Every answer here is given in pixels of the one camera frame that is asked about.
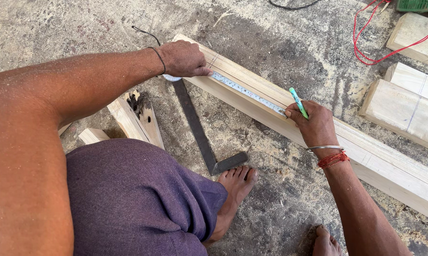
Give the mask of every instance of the man's arm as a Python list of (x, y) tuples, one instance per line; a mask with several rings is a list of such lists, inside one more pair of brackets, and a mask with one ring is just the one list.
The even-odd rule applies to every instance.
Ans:
[[(208, 75), (198, 45), (156, 48), (166, 74)], [(164, 71), (153, 49), (88, 54), (0, 73), (0, 255), (73, 253), (58, 128)]]
[[(338, 146), (331, 111), (314, 101), (302, 101), (302, 104), (309, 120), (298, 111), (296, 103), (288, 106), (285, 114), (296, 122), (306, 145)], [(314, 149), (319, 160), (328, 154), (340, 152), (340, 149), (334, 148)], [(348, 161), (324, 171), (339, 209), (349, 255), (412, 255), (367, 193)]]

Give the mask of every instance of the measuring tape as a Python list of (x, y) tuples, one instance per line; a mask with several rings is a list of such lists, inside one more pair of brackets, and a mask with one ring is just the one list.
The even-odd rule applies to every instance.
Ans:
[[(167, 79), (168, 81), (171, 81), (171, 82), (174, 82), (174, 81), (181, 79), (181, 78), (173, 77), (173, 76), (167, 75), (167, 74), (164, 74), (163, 77), (165, 77), (165, 79)], [(217, 81), (223, 83), (224, 85), (227, 85), (228, 87), (231, 87), (231, 88), (239, 91), (240, 93), (251, 97), (252, 99), (254, 99), (254, 100), (260, 102), (261, 104), (267, 106), (268, 108), (274, 110), (276, 113), (284, 116), (285, 118), (287, 117), (285, 115), (285, 109), (277, 106), (276, 104), (274, 104), (274, 103), (272, 103), (266, 99), (263, 99), (262, 97), (258, 96), (257, 94), (251, 92), (250, 90), (247, 90), (246, 88), (244, 88), (241, 85), (233, 82), (232, 80), (224, 77), (223, 75), (217, 73), (216, 71), (213, 71), (213, 74), (211, 75), (211, 77), (216, 79)]]

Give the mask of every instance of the man's right hand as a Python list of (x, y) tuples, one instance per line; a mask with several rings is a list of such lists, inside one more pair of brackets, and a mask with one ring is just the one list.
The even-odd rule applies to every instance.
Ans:
[[(285, 115), (296, 122), (300, 129), (304, 142), (308, 147), (335, 145), (339, 146), (332, 112), (315, 101), (301, 101), (309, 119), (306, 119), (300, 112), (296, 103), (291, 104), (285, 109)], [(313, 152), (319, 159), (328, 154), (340, 153), (337, 148), (318, 148)]]
[(165, 74), (180, 78), (210, 76), (213, 71), (206, 66), (205, 55), (198, 44), (178, 40), (156, 48), (165, 63)]

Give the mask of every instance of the dusty floor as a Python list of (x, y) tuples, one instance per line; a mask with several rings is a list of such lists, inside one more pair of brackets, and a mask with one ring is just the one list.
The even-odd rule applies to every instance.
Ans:
[[(427, 148), (356, 115), (368, 85), (393, 63), (428, 73), (427, 65), (399, 54), (372, 67), (355, 59), (353, 16), (366, 3), (369, 0), (322, 0), (308, 9), (286, 11), (266, 0), (0, 0), (0, 71), (77, 54), (156, 45), (131, 25), (154, 33), (161, 42), (183, 33), (285, 89), (294, 87), (301, 98), (320, 102), (339, 119), (428, 166)], [(390, 52), (384, 45), (402, 15), (394, 9), (392, 3), (364, 32), (359, 45), (372, 58)], [(360, 23), (368, 15), (361, 15)], [(321, 223), (346, 251), (339, 214), (315, 158), (198, 87), (186, 85), (217, 159), (246, 150), (249, 164), (261, 172), (226, 237), (209, 254), (310, 255), (314, 227)], [(154, 104), (167, 151), (207, 177), (171, 84), (153, 78), (137, 89)], [(78, 134), (86, 127), (124, 137), (103, 108), (74, 122), (61, 136), (66, 152), (83, 145)], [(428, 218), (364, 186), (411, 251), (428, 255)]]

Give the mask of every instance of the purple pants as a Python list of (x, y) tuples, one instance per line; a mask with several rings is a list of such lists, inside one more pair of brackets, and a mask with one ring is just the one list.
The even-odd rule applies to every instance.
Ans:
[(66, 155), (74, 255), (207, 255), (201, 242), (227, 199), (222, 184), (136, 139)]

